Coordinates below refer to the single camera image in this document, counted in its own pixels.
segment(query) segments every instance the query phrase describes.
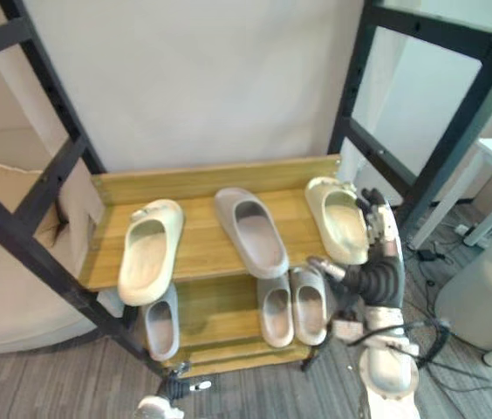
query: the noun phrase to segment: power strip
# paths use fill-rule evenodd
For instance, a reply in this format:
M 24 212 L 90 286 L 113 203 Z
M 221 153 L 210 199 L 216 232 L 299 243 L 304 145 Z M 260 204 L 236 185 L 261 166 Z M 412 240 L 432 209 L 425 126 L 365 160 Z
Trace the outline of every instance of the power strip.
M 467 225 L 459 224 L 457 227 L 454 228 L 454 232 L 458 236 L 465 237 L 469 229 L 470 227 L 468 227 Z M 482 249 L 487 249 L 491 243 L 492 243 L 492 231 L 487 233 L 485 236 L 481 237 L 479 241 L 476 243 L 476 245 Z

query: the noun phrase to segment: slide sandal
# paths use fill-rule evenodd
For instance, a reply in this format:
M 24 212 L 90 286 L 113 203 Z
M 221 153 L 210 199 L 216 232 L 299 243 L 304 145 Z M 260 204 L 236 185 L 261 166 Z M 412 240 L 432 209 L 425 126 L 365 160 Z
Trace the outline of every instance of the slide sandal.
M 304 194 L 328 255 L 341 264 L 365 263 L 368 236 L 354 186 L 332 177 L 315 177 Z
M 310 268 L 295 268 L 290 273 L 290 288 L 295 335 L 306 345 L 319 345 L 326 335 L 324 279 Z
M 145 320 L 149 354 L 156 361 L 172 358 L 180 346 L 178 295 L 171 284 L 167 292 L 149 306 L 141 308 Z
M 215 210 L 252 276 L 271 279 L 287 272 L 287 251 L 270 212 L 259 199 L 245 189 L 225 188 L 215 195 Z
M 173 276 L 174 257 L 184 225 L 175 201 L 160 199 L 132 214 L 118 277 L 118 293 L 129 306 L 158 299 Z
M 294 336 L 290 307 L 289 274 L 257 280 L 257 310 L 265 341 L 273 347 L 286 347 Z

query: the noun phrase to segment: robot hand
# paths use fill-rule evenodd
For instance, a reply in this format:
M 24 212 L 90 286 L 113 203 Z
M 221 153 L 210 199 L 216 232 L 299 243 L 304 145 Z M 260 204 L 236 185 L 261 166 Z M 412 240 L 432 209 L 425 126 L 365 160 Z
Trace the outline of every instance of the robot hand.
M 413 395 L 419 374 L 411 355 L 418 355 L 419 348 L 410 343 L 403 327 L 396 327 L 403 325 L 405 291 L 397 224 L 378 190 L 363 189 L 362 196 L 357 204 L 367 224 L 368 261 L 361 266 L 341 266 L 318 257 L 307 261 L 325 275 L 334 293 L 341 292 L 341 286 L 365 302 L 364 326 L 335 319 L 332 330 L 345 343 L 366 347 L 360 355 L 359 372 L 372 417 L 418 418 Z

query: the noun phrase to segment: wooden plank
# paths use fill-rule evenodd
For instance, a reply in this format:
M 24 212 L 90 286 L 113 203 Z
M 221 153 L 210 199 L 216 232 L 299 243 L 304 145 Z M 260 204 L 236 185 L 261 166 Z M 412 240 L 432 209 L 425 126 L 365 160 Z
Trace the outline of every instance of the wooden plank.
M 206 364 L 215 361 L 227 361 L 248 356 L 272 354 L 275 352 L 290 351 L 302 344 L 293 341 L 287 347 L 271 347 L 261 338 L 249 340 L 235 340 L 227 344 L 212 344 L 202 347 L 183 347 L 178 353 L 167 361 L 167 366 L 176 367 L 184 361 L 190 361 L 192 365 Z
M 215 361 L 205 364 L 193 365 L 183 377 L 196 377 L 207 374 L 220 374 L 238 369 L 263 367 L 265 365 L 284 364 L 305 359 L 310 349 L 308 347 L 296 347 L 290 351 L 277 351 L 270 354 L 261 354 L 243 358 L 235 358 L 226 361 Z
M 176 285 L 181 347 L 261 336 L 256 279 L 249 275 Z
M 291 266 L 310 255 L 324 255 L 304 189 L 258 193 L 267 205 L 289 254 Z M 246 269 L 235 247 L 215 216 L 213 197 L 178 200 L 186 222 L 174 265 L 175 283 L 197 279 L 242 275 Z M 124 236 L 132 212 L 145 203 L 107 207 L 98 225 L 79 281 L 90 290 L 118 284 Z
M 240 187 L 252 192 L 301 189 L 315 176 L 334 176 L 338 155 L 255 162 L 206 168 L 179 168 L 96 175 L 93 182 L 106 205 L 148 203 L 155 199 L 213 196 Z

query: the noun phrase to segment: black metal frame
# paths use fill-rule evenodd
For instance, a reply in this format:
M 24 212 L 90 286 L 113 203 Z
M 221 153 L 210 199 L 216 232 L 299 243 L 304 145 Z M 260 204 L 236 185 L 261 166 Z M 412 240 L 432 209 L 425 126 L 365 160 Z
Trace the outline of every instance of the black metal frame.
M 492 32 L 471 28 L 423 14 L 388 9 L 380 1 L 366 0 L 359 22 L 328 154 L 338 153 L 348 138 L 365 158 L 403 196 L 396 210 L 402 238 L 424 215 L 492 114 Z M 444 135 L 415 176 L 353 119 L 352 111 L 364 76 L 377 27 L 427 41 L 482 62 L 480 71 L 455 112 Z
M 44 91 L 68 133 L 68 140 L 52 158 L 27 196 L 10 213 L 0 203 L 0 244 L 54 292 L 92 321 L 135 358 L 159 376 L 167 371 L 149 356 L 130 331 L 136 309 L 126 306 L 122 319 L 112 316 L 98 301 L 97 293 L 86 290 L 34 237 L 46 211 L 54 204 L 65 179 L 81 157 L 89 170 L 105 172 L 99 157 L 79 121 L 31 18 L 20 0 L 0 0 L 9 21 L 0 25 L 0 51 L 21 45 Z

